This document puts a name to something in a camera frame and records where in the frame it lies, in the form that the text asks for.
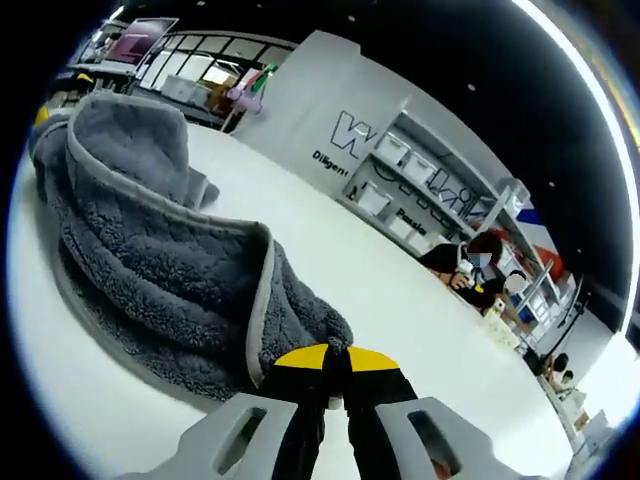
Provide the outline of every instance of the white tabletop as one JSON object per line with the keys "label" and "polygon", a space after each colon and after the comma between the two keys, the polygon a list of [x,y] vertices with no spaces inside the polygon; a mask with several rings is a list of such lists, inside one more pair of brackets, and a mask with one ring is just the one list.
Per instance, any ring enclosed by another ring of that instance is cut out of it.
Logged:
{"label": "white tabletop", "polygon": [[[274,162],[190,125],[191,165],[218,185],[214,215],[259,220],[300,278],[351,324],[358,346],[399,362],[420,396],[435,396],[485,431],[523,474],[562,478],[571,447],[535,377],[497,348],[477,315],[391,241]],[[147,471],[172,455],[203,413],[140,382],[73,318],[48,267],[34,172],[12,199],[9,289],[16,340],[37,398],[67,446],[102,477]],[[357,479],[344,412],[328,412],[314,479]]]}

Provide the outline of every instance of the fleece blanket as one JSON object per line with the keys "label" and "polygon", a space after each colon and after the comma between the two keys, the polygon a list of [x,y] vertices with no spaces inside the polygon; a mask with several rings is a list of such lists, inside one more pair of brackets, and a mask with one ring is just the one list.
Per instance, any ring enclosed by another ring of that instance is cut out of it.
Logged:
{"label": "fleece blanket", "polygon": [[292,349],[345,348],[352,332],[267,226],[198,211],[220,192],[189,167],[187,138],[177,109],[101,92],[35,129],[29,150],[91,321],[145,371],[226,400]]}

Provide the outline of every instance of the black ceiling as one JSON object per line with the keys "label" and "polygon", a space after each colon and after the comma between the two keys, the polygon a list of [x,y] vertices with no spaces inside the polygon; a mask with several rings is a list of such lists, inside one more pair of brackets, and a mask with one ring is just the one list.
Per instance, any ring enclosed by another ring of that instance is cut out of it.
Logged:
{"label": "black ceiling", "polygon": [[[359,43],[364,56],[454,112],[523,180],[571,271],[626,296],[630,208],[613,141],[567,56],[512,1],[136,3],[147,6],[128,10],[121,19],[178,16],[180,29],[249,32],[293,42],[324,30]],[[469,83],[475,92],[467,89]],[[632,155],[639,165],[638,152]],[[603,321],[614,329],[621,315]]]}

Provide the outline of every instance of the black shirt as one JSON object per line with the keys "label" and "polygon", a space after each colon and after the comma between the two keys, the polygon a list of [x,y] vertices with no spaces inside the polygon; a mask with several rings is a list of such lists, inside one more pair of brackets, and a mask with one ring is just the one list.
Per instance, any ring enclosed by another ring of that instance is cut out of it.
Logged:
{"label": "black shirt", "polygon": [[504,278],[493,278],[480,285],[482,292],[477,291],[475,288],[461,288],[456,290],[456,293],[474,307],[484,311],[487,308],[491,308],[496,301],[496,295],[502,293],[504,281]]}
{"label": "black shirt", "polygon": [[[443,243],[429,250],[418,262],[424,267],[439,273],[453,274],[458,268],[458,245],[451,243]],[[469,256],[462,249],[460,258],[469,260]],[[491,308],[495,302],[496,295],[502,293],[504,289],[505,278],[500,276],[492,280],[487,280],[481,284],[482,292],[478,292],[475,288],[461,288],[456,293],[464,298],[471,305],[486,310]]]}
{"label": "black shirt", "polygon": [[[418,259],[420,265],[439,273],[456,273],[458,268],[458,245],[443,243],[429,250]],[[461,258],[469,260],[465,249],[462,249]]]}

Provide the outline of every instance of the logo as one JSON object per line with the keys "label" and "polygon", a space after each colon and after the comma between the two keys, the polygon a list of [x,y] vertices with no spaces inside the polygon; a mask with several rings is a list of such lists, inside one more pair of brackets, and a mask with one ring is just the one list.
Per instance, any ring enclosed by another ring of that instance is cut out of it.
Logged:
{"label": "logo", "polygon": [[356,119],[344,110],[340,112],[338,121],[333,128],[331,143],[342,150],[348,150],[353,158],[362,158],[367,152],[370,142],[378,134],[371,131],[371,126]]}
{"label": "logo", "polygon": [[329,157],[324,153],[322,153],[320,150],[316,150],[315,152],[313,152],[313,158],[318,160],[318,162],[320,162],[324,166],[324,168],[326,168],[327,170],[336,172],[338,175],[342,175],[343,177],[346,177],[349,175],[349,172],[347,170],[333,163],[329,159]]}

